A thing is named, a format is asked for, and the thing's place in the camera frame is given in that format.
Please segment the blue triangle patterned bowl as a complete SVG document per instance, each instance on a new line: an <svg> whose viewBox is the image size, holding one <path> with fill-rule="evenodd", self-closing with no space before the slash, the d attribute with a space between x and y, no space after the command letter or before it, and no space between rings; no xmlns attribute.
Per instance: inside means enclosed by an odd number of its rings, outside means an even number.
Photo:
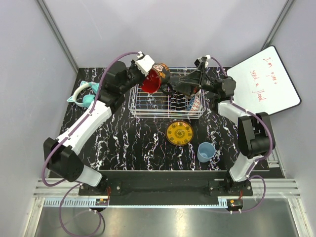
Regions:
<svg viewBox="0 0 316 237"><path fill-rule="evenodd" d="M199 96L195 95L188 102L187 111L197 112L200 110L200 107L201 107L200 98L199 98Z"/></svg>

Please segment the red interior mug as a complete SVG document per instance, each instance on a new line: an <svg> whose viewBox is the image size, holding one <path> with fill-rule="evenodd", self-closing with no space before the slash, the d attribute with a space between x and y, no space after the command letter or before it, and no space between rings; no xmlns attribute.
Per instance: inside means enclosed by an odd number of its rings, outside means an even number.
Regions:
<svg viewBox="0 0 316 237"><path fill-rule="evenodd" d="M156 93L161 86L169 83L171 72L164 63L155 63L146 76L141 89L147 93Z"/></svg>

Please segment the white wire dish rack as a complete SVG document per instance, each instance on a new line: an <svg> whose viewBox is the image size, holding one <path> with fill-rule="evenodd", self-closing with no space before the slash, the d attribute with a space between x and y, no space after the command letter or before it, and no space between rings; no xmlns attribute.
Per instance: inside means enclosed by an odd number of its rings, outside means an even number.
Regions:
<svg viewBox="0 0 316 237"><path fill-rule="evenodd" d="M161 91L147 93L136 85L130 90L128 108L136 118L145 119L199 119L206 110L204 91L199 95L201 101L200 110L187 111L187 105L191 97L178 92L166 95Z"/></svg>

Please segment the yellow patterned plate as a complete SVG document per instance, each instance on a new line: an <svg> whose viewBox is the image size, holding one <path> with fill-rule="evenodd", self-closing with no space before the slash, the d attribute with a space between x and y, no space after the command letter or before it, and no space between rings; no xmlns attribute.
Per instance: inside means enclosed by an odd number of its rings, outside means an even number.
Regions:
<svg viewBox="0 0 316 237"><path fill-rule="evenodd" d="M192 141L194 131L188 122L177 120L167 126L165 136L171 144L185 146Z"/></svg>

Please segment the black floral square plate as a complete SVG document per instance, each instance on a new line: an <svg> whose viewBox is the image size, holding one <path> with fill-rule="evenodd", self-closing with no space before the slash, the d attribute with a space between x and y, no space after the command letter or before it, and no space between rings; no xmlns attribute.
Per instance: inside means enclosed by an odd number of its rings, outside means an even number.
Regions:
<svg viewBox="0 0 316 237"><path fill-rule="evenodd" d="M181 77L179 76L171 76L170 77L170 80L169 80L169 83L172 85L172 86L176 86L178 83L179 83L179 79Z"/></svg>

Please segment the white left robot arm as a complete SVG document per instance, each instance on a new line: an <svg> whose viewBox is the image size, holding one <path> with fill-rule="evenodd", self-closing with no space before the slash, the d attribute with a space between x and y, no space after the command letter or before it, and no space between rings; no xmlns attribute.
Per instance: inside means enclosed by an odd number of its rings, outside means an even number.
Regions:
<svg viewBox="0 0 316 237"><path fill-rule="evenodd" d="M58 138L44 142L44 165L41 178L46 186L45 170L58 174L63 180L89 185L97 196L102 195L107 184L102 174L86 165L79 154L95 130L109 119L124 102L124 94L137 84L142 84L154 65L147 56L132 61L126 67L121 61L112 62L102 74L94 102L84 114Z"/></svg>

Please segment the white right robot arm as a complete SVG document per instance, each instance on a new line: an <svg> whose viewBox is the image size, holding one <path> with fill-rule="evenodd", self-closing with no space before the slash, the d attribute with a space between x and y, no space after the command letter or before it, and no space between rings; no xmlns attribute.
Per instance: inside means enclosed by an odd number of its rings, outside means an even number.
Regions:
<svg viewBox="0 0 316 237"><path fill-rule="evenodd" d="M213 79L205 70L197 69L177 77L173 87L188 96L201 89L206 91L211 108L237 126L239 155L223 183L225 192L231 196L247 186L254 167L268 158L276 144L269 115L266 112L255 114L233 100L236 84L232 77Z"/></svg>

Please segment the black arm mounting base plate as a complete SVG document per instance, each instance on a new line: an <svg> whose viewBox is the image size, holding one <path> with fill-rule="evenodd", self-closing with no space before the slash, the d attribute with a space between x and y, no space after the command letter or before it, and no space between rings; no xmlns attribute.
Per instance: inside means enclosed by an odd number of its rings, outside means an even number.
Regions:
<svg viewBox="0 0 316 237"><path fill-rule="evenodd" d="M203 189L224 191L226 171L118 171L103 170L102 181L104 191L97 192L94 188L84 185L82 189L90 195L100 196L111 192L113 188L123 189L123 194L131 192L201 192Z"/></svg>

